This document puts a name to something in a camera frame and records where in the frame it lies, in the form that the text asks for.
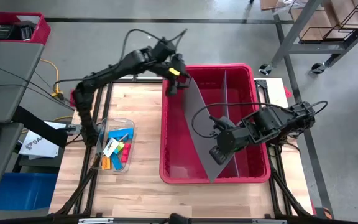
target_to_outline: gray floor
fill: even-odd
[[[1,0],[1,11],[42,12],[46,17],[98,18],[180,18],[180,19],[273,19],[272,12],[261,12],[259,1],[252,7],[245,0]],[[80,78],[115,63],[125,33],[141,28],[156,35],[172,37],[184,28],[189,31],[179,50],[186,63],[246,63],[255,77],[262,63],[268,62],[278,49],[274,25],[257,24],[91,24],[50,23],[52,32],[42,58],[53,61],[61,78]],[[130,37],[127,52],[154,40],[143,34]],[[312,64],[328,55],[292,55],[294,71],[304,100],[328,100],[329,106],[319,115],[312,129],[333,212],[337,219],[358,221],[358,45],[333,68],[322,75],[308,74]],[[37,72],[53,83],[53,68],[41,63]],[[290,88],[284,62],[271,77],[283,78]],[[34,77],[33,81],[47,86]],[[62,83],[68,93],[75,83]],[[22,106],[43,119],[71,115],[72,112],[44,98],[26,92]],[[320,204],[314,175],[303,138],[303,168],[311,198]]]

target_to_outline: wooden table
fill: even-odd
[[[282,80],[268,78],[267,83],[271,102],[287,106]],[[133,120],[137,126],[136,142],[129,170],[125,174],[106,175],[99,171],[92,214],[102,212],[104,217],[137,218],[167,218],[173,212],[193,218],[263,218],[266,213],[273,215],[268,182],[170,185],[161,180],[161,101],[161,84],[114,85],[108,117]],[[99,114],[102,114],[103,102],[100,110]],[[73,123],[80,123],[76,113]],[[84,152],[82,142],[66,147],[50,212],[61,208],[77,188]],[[311,213],[298,151],[291,146],[283,146],[282,160],[289,189]],[[284,212],[282,193],[277,189]],[[87,192],[86,189],[81,211],[86,204]]]

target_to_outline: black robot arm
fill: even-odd
[[[237,126],[227,119],[210,117],[214,123],[217,146],[209,153],[218,164],[222,164],[230,153],[249,145],[268,143],[282,145],[290,133],[301,134],[314,125],[316,112],[308,102],[297,103],[288,108],[267,105],[241,119]]]
[[[168,57],[172,57],[170,62],[166,62]],[[92,73],[77,84],[73,92],[73,98],[81,118],[82,137],[87,146],[96,145],[99,136],[99,131],[91,117],[94,92],[121,77],[137,75],[146,70],[156,73],[169,81],[170,87],[166,91],[166,95],[174,95],[177,89],[186,88],[187,79],[190,78],[186,72],[186,65],[182,60],[182,55],[176,53],[176,47],[172,42],[163,38],[157,42],[154,48],[148,46],[140,50],[134,50],[119,63],[109,65],[108,68],[102,71]]]

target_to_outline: red bin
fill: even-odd
[[[39,43],[46,44],[50,27],[44,19],[44,15],[41,13],[24,13],[24,12],[0,12],[0,24],[10,24],[14,22],[20,22],[20,16],[34,16],[38,17],[39,21],[34,29],[34,33],[31,36],[30,40],[0,40],[6,42],[24,42],[24,43]]]
[[[252,70],[248,65],[190,65],[188,73],[194,78],[205,104],[221,103],[224,72],[227,80],[228,103],[258,102]],[[162,128],[160,149],[160,176],[168,184],[209,184],[198,158],[182,109],[183,90],[171,97],[165,96],[168,82],[163,82]],[[257,110],[257,105],[230,106],[229,117],[236,124],[241,118]],[[220,118],[222,109],[208,108]],[[270,177],[270,164],[265,144],[248,146],[235,153],[238,175],[233,166],[227,166],[214,184],[262,183]]]

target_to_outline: caster wheel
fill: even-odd
[[[326,67],[322,63],[316,63],[311,67],[310,72],[319,75],[325,71]]]
[[[268,64],[263,64],[259,67],[259,72],[264,75],[269,75],[272,72],[272,68]]]

